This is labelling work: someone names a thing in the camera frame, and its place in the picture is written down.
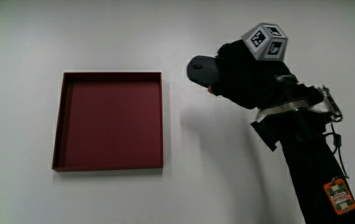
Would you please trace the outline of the person's right hand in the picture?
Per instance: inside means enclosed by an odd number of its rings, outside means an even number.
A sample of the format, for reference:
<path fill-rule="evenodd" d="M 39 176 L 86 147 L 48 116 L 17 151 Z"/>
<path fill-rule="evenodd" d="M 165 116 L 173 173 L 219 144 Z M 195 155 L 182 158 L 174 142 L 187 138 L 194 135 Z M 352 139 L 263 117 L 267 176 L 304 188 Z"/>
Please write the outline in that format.
<path fill-rule="evenodd" d="M 212 93 L 247 109 L 295 100 L 309 105 L 322 102 L 322 94 L 300 84 L 285 65 L 287 43 L 280 26 L 260 23 L 239 40 L 224 44 L 217 51 L 220 80 L 211 85 Z"/>

